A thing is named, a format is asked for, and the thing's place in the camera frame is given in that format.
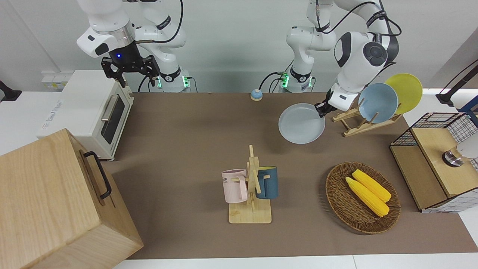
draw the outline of wooden cabinet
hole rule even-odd
[[[64,129],[0,156],[0,268],[110,269],[142,248],[112,176],[85,153]]]
[[[442,154],[456,146],[446,128],[412,128],[416,146],[391,146],[390,149],[407,182],[418,209],[431,212],[460,211],[474,206],[478,173],[472,164],[454,168]]]

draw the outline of oven handle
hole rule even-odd
[[[103,113],[103,116],[101,116],[101,121],[102,122],[109,122],[111,119],[111,116],[113,115],[113,111],[116,107],[116,103],[118,103],[118,99],[120,96],[118,94],[112,95],[111,98],[109,99],[108,106],[106,106],[105,112]]]

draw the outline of wooden mug rack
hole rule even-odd
[[[402,116],[402,114],[395,114],[390,119],[388,119],[384,122],[372,123],[373,120],[375,120],[375,118],[379,115],[379,113],[377,112],[377,113],[375,113],[375,115],[373,115],[373,117],[371,118],[370,121],[367,121],[367,119],[363,118],[363,120],[360,122],[359,125],[357,125],[356,127],[351,128],[347,124],[347,122],[345,122],[345,120],[350,119],[350,118],[354,118],[354,117],[357,117],[357,116],[362,117],[362,115],[360,114],[360,111],[359,111],[359,107],[363,103],[364,100],[365,99],[362,99],[356,108],[352,108],[352,109],[350,109],[350,110],[348,110],[344,113],[339,113],[337,116],[332,118],[333,122],[340,121],[345,126],[345,128],[347,128],[347,130],[343,133],[344,137],[348,137],[348,136],[352,136],[352,135],[358,135],[358,134],[368,132],[368,131],[373,130],[373,129],[377,129],[377,128],[380,128],[380,127],[383,127],[383,126],[387,126],[389,124],[395,123]]]
[[[249,145],[249,162],[247,162],[248,198],[245,202],[229,204],[229,222],[232,224],[269,224],[272,222],[271,200],[256,198],[261,193],[259,179],[259,157],[254,156],[254,149]]]

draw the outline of mug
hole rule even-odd
[[[222,172],[222,186],[227,203],[247,201],[246,170],[231,169]]]
[[[256,197],[259,199],[274,199],[279,196],[279,183],[277,180],[277,167],[263,166],[259,167],[257,174],[259,179],[259,186],[261,193],[257,193]]]

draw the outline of woven basket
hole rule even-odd
[[[391,198],[387,202],[390,211],[386,216],[378,217],[348,186],[345,177],[353,178],[352,173],[356,169],[371,176],[390,192]],[[326,194],[332,210],[339,219],[353,229],[366,234],[378,234],[390,230],[400,216],[400,200],[392,184],[377,170],[362,163],[347,162],[334,167],[327,176]]]

